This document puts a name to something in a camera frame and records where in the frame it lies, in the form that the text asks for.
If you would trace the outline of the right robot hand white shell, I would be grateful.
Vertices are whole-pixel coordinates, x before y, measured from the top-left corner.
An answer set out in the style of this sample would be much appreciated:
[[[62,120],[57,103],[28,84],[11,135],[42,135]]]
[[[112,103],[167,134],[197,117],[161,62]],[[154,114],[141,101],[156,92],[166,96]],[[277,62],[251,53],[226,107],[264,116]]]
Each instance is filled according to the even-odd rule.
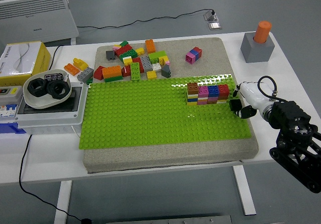
[[[264,96],[258,89],[256,82],[242,82],[236,86],[232,97],[240,93],[249,104],[242,106],[240,99],[231,99],[229,101],[230,110],[241,119],[248,119],[256,115],[259,111],[261,117],[268,121],[268,116],[274,104],[269,97]]]

